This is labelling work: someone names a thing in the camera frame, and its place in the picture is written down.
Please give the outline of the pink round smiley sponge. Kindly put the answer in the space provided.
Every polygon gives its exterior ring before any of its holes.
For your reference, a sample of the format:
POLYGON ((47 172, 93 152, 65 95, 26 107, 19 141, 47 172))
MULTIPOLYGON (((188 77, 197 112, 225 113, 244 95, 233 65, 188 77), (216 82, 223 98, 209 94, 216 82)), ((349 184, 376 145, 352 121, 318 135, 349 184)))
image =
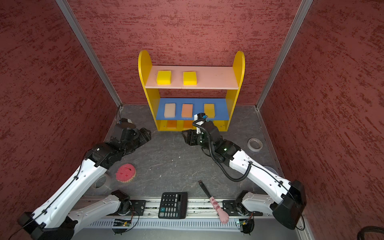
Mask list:
POLYGON ((128 183, 136 176, 136 168, 132 164, 122 165, 117 173, 116 180, 121 183, 128 183))

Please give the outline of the yellow orange scrub sponge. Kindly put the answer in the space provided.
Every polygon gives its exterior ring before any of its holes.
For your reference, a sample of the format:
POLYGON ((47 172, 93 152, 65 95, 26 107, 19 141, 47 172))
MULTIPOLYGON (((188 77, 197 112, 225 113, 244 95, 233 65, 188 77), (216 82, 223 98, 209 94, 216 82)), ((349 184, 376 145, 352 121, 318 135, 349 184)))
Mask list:
POLYGON ((175 121, 175 120, 168 120, 168 121, 167 121, 167 129, 168 129, 168 130, 174 130, 174 129, 177 129, 177 122, 178 122, 178 121, 175 121))

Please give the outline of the pale pink sponge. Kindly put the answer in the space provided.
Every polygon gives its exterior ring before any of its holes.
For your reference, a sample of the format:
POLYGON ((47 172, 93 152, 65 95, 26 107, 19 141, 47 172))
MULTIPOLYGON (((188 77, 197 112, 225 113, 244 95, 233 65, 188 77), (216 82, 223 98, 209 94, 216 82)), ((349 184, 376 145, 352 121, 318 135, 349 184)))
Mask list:
POLYGON ((171 119, 176 116, 176 104, 175 103, 167 103, 165 104, 164 109, 164 117, 166 119, 171 119))

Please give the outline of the peach orange sponge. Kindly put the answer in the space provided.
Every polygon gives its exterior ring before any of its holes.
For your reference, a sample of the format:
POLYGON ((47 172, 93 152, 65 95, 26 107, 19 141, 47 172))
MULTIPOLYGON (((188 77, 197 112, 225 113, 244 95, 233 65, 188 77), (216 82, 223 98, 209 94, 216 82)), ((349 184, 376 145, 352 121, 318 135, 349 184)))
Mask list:
POLYGON ((183 104, 182 106, 182 118, 193 117, 193 104, 183 104))

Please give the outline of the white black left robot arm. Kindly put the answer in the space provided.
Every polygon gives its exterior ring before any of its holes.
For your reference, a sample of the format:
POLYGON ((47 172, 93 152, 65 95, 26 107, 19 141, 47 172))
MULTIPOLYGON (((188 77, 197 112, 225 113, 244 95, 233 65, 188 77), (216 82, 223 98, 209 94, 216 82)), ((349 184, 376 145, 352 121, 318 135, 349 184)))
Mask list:
POLYGON ((23 213, 18 224, 33 240, 70 240, 81 229, 110 214, 133 214, 130 197, 117 190, 84 209, 73 207, 91 187, 122 157, 151 140, 151 131, 138 129, 127 119, 114 126, 108 142, 93 146, 69 179, 40 207, 23 213))

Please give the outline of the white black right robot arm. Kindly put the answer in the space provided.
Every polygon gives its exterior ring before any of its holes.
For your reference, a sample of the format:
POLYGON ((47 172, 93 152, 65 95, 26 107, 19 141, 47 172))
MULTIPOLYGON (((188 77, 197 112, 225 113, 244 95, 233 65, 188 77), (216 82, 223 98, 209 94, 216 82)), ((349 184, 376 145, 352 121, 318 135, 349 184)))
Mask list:
POLYGON ((257 163, 238 145, 225 140, 213 122, 198 119, 192 125, 194 129, 182 131, 186 144, 208 150, 209 157, 229 180, 249 179, 268 195, 266 199, 257 200, 255 194, 246 192, 241 196, 240 209, 271 214, 284 227, 297 228, 307 205, 301 182, 290 182, 257 163))

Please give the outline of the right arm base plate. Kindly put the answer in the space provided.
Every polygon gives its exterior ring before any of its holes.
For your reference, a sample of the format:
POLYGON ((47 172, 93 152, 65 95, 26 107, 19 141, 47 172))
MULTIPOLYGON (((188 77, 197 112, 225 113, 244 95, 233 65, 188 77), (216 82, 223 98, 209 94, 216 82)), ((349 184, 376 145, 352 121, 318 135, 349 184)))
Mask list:
POLYGON ((237 203, 235 200, 223 200, 223 210, 231 217, 250 217, 251 212, 248 211, 242 203, 237 203))

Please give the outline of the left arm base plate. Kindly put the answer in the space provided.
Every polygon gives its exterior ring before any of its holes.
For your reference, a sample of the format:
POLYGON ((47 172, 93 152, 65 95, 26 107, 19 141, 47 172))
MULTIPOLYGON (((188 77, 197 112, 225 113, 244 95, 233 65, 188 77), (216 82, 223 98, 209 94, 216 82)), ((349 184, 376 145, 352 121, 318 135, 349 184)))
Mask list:
POLYGON ((146 200, 123 200, 117 210, 120 216, 131 216, 137 213, 142 216, 145 210, 146 200))

